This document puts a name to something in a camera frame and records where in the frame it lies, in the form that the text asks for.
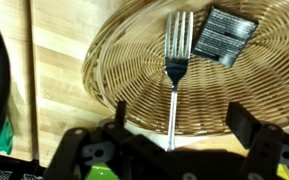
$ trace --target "screw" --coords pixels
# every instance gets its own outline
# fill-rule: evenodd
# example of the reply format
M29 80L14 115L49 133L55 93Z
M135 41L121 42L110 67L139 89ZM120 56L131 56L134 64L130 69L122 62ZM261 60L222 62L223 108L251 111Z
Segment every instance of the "screw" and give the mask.
M83 130L82 129L76 129L75 130L75 134L76 135L80 135L80 134L82 134L83 133Z
M277 130L277 127L274 125L269 125L268 128L270 128L270 130L273 130L273 131Z
M115 124L114 123L110 123L107 126L109 129L114 129L115 128Z
M196 176L192 173L185 173L183 175L183 180L197 180Z
M264 178L257 173L249 173L247 178L248 180L264 180Z

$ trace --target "green bag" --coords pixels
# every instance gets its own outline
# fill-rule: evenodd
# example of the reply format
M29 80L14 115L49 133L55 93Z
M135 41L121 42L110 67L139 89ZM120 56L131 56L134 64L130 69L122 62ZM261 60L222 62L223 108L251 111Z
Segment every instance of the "green bag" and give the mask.
M4 151L6 154L10 155L12 152L14 132L12 129L11 122L8 117L6 117L5 124L0 134L0 152Z

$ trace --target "fork handle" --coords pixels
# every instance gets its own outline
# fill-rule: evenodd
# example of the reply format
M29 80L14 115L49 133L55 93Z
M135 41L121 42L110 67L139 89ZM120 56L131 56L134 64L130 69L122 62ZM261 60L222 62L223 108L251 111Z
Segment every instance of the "fork handle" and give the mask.
M170 119L168 124L168 145L166 151L172 151L175 148L175 119L177 107L177 85L173 84L171 96Z

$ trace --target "black machine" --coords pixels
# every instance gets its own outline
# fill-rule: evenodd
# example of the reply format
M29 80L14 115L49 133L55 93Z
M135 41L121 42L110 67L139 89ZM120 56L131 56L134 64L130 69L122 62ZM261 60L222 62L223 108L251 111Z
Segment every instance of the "black machine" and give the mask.
M10 92L10 65L0 33L0 131ZM67 131L45 173L46 180L84 179L90 168L105 162L123 180L269 180L278 163L289 167L289 134L270 123L261 123L242 105L229 104L226 123L247 157L217 151L165 152L142 135L124 128L126 102L119 102L115 119L102 121L93 130Z

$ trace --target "wooden surface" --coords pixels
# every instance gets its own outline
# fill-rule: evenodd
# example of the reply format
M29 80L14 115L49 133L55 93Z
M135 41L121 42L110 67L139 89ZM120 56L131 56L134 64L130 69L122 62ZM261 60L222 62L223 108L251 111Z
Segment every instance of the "wooden surface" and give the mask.
M32 118L34 105L31 90L34 86L28 2L0 0L0 31L11 62L12 84L8 106L15 133L11 157L31 161L35 127Z
M64 132L94 127L112 114L86 94L81 67L87 49L121 0L31 1L39 157L48 166Z

